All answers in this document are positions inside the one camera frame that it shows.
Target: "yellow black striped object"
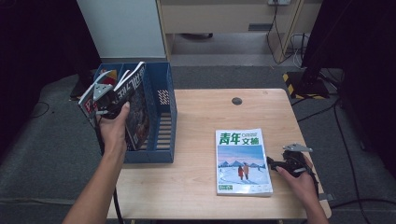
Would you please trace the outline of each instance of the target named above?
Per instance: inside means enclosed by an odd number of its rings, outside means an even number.
[[[289,95],[291,99],[326,99],[325,95],[320,94],[298,94],[295,92],[293,85],[290,82],[289,75],[283,74],[283,80],[288,87]]]

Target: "electrical outlet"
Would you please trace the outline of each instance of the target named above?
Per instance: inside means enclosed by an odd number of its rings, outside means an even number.
[[[290,0],[268,0],[268,5],[274,6],[275,4],[278,6],[287,6],[290,5]]]

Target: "white cabinet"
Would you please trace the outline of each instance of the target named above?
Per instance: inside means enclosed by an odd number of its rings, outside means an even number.
[[[78,0],[105,62],[166,58],[156,0]]]

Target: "magazine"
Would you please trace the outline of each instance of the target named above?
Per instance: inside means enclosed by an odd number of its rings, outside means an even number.
[[[114,74],[114,71],[102,73],[84,92],[78,101],[78,106],[88,118],[92,127],[95,127],[96,112],[98,110],[101,111],[101,108],[98,108],[97,105],[98,99],[93,99],[93,97],[96,97],[94,93],[98,89],[100,89],[102,95],[111,91],[109,96],[114,105],[121,105],[129,101],[131,107],[125,125],[125,140],[128,150],[138,150],[144,145],[149,136],[149,112],[143,85],[146,64],[141,62],[133,71],[126,70],[118,82],[117,74]]]
[[[216,130],[218,195],[271,196],[262,130]]]
[[[125,72],[119,84],[114,88],[118,100],[122,102],[125,92],[134,88],[129,99],[126,99],[131,104],[126,120],[128,150],[140,149],[149,136],[149,112],[143,85],[145,71],[146,64],[139,63],[134,71]]]

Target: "blue magazine rack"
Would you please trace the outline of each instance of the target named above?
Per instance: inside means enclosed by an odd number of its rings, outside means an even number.
[[[117,70],[118,80],[126,70],[134,70],[138,63],[102,63],[102,70]],[[149,115],[149,134],[137,151],[127,151],[124,163],[172,163],[175,154],[177,105],[169,63],[146,63],[143,76]]]

